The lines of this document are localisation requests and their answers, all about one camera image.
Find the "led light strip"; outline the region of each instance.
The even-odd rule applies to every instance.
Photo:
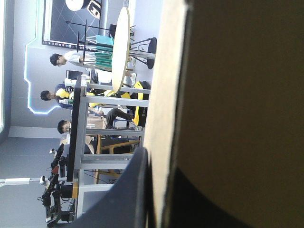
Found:
[[[32,44],[36,39],[37,39],[37,34],[38,34],[38,9],[39,9],[39,2],[40,0],[37,0],[37,4],[36,4],[36,29],[35,29],[35,37],[34,39],[32,39],[29,43],[27,43],[25,45],[25,56],[24,56],[24,80],[27,82],[28,84],[28,109],[33,113],[33,114],[37,114],[37,115],[47,115],[50,112],[52,112],[55,108],[59,108],[59,105],[55,105],[53,106],[51,109],[49,109],[46,112],[41,112],[41,111],[35,111],[32,107],[31,107],[31,82],[28,79],[28,47],[30,44]]]

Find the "wall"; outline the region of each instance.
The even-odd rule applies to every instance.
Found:
[[[12,126],[56,127],[59,120],[70,117],[70,111],[61,108],[55,109],[48,115],[33,114],[28,109],[28,84],[24,80],[24,67],[27,67],[26,74],[31,81],[31,106],[35,111],[47,111],[56,105],[55,101],[42,101],[40,92],[53,90],[57,84],[62,83],[66,70],[84,71],[84,68],[71,64],[61,67],[51,65],[49,61],[51,54],[64,54],[69,50],[41,44],[43,5],[43,0],[18,1],[18,4],[15,5]],[[28,58],[24,64],[26,50]]]
[[[53,156],[48,152],[59,145],[59,139],[7,138],[0,145],[0,179],[49,176]],[[0,188],[0,227],[45,227],[45,210],[37,200],[44,187],[29,185]]]
[[[13,36],[14,36],[14,1],[5,2],[5,46],[4,46],[4,69],[3,69],[3,109],[4,109],[4,128],[0,133],[0,143],[2,143],[10,129],[10,106],[11,106],[11,82],[12,82],[12,60],[13,60]]]

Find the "person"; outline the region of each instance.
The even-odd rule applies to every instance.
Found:
[[[104,115],[103,111],[96,110],[95,113],[99,114],[99,116],[88,117],[87,118],[87,128],[97,128],[97,129],[113,129],[113,122],[116,117],[123,118],[127,121],[132,122],[132,117],[124,113],[122,110],[118,108],[111,109],[107,115]],[[70,131],[71,122],[66,120],[61,120],[58,123],[57,130],[60,134],[64,134]],[[128,128],[127,130],[135,130],[134,127]]]
[[[90,93],[90,95],[95,95],[96,93],[98,93],[99,91],[94,91],[93,93]],[[66,86],[64,83],[58,84],[55,87],[55,91],[54,92],[50,92],[48,90],[44,90],[40,93],[40,98],[43,101],[50,101],[50,100],[56,100],[57,104],[65,109],[73,109],[73,105],[71,104],[73,99],[73,94],[70,92],[66,91]],[[92,112],[95,112],[95,109],[89,107],[89,110]]]
[[[95,66],[95,55],[94,52],[86,52],[85,53],[85,61],[83,59],[83,52],[82,51],[69,51],[66,52],[64,55],[60,55],[57,53],[54,53],[49,58],[51,64],[53,66],[62,66],[65,65],[67,62],[74,64],[76,66],[90,68],[90,69],[98,69],[98,67]],[[135,65],[135,58],[128,57],[128,61],[132,62],[133,67]],[[102,67],[105,71],[112,71],[110,67]],[[132,76],[130,71],[126,71],[125,76]]]
[[[111,97],[123,97],[123,98],[131,98],[128,92],[118,92],[113,93],[111,90],[101,90],[101,89],[88,89],[87,95],[98,95],[98,96],[111,96]],[[40,93],[40,98],[43,101],[50,101],[55,99],[58,105],[62,108],[73,109],[72,100],[73,93],[66,91],[66,86],[64,83],[61,83],[55,87],[54,92],[50,92],[48,90],[44,90]],[[90,103],[89,110],[95,111],[93,109],[96,105],[100,105],[99,103]]]

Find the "man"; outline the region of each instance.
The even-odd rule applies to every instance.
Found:
[[[54,66],[62,66],[65,65],[67,62],[74,64],[76,66],[80,67],[85,67],[85,68],[90,68],[90,69],[101,69],[105,71],[112,71],[111,67],[96,67],[95,66],[95,54],[94,52],[86,52],[85,53],[85,62],[83,59],[83,52],[82,51],[69,51],[66,52],[64,55],[60,54],[52,54],[51,57],[49,58],[50,62]],[[128,61],[132,64],[131,68],[134,68],[135,66],[135,58],[129,57]],[[131,74],[130,71],[126,71],[125,74],[127,77],[136,77],[136,74],[133,73]]]
[[[124,113],[118,108],[111,109],[107,115],[103,115],[102,111],[98,111],[99,116],[88,117],[87,118],[87,128],[97,128],[97,129],[113,129],[113,121],[116,117],[123,118],[127,121],[132,121],[132,117]],[[58,123],[57,130],[60,134],[67,133],[70,131],[71,122],[66,120],[61,120]]]
[[[60,107],[70,110],[73,109],[73,105],[71,104],[71,102],[69,103],[69,101],[72,101],[73,98],[71,96],[71,93],[66,91],[66,86],[64,83],[57,85],[55,87],[55,92],[50,92],[48,90],[42,91],[40,93],[40,98],[43,101],[50,101],[55,99]],[[89,110],[96,113],[96,110],[91,107],[89,107]]]

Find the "black equipment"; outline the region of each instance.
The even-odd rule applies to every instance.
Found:
[[[51,176],[46,178],[42,176],[40,178],[40,184],[46,186],[43,192],[42,198],[38,200],[42,201],[43,206],[46,209],[46,223],[47,227],[54,227],[55,224],[61,221],[73,221],[75,216],[75,200],[72,201],[63,200],[70,203],[67,211],[61,210],[61,199],[62,198],[72,198],[73,185],[64,186],[65,181],[58,181],[58,164],[60,165],[61,177],[65,177],[65,165],[67,164],[67,159],[62,156],[64,150],[64,144],[56,150],[56,155],[51,163]],[[51,196],[54,198],[54,205],[52,206]]]

